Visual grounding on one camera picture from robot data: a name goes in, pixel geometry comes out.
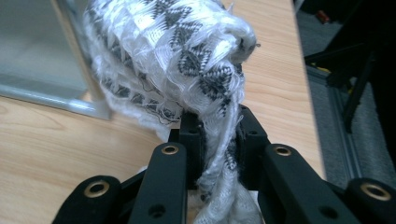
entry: cloth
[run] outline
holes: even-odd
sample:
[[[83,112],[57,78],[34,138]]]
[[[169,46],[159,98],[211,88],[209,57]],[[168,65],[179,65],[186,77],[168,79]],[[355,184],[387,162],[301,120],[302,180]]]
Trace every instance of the cloth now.
[[[238,181],[235,127],[252,28],[216,0],[93,0],[84,13],[92,70],[110,106],[166,141],[184,110],[205,128],[194,223],[261,223]]]

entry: black and white fabric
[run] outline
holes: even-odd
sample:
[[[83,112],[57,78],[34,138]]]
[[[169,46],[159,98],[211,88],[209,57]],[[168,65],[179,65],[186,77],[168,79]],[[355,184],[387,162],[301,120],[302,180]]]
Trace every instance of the black and white fabric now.
[[[252,28],[217,0],[92,0],[84,13],[94,77],[110,106],[166,141],[183,110],[205,127],[194,223],[262,223],[238,182],[233,137]]]

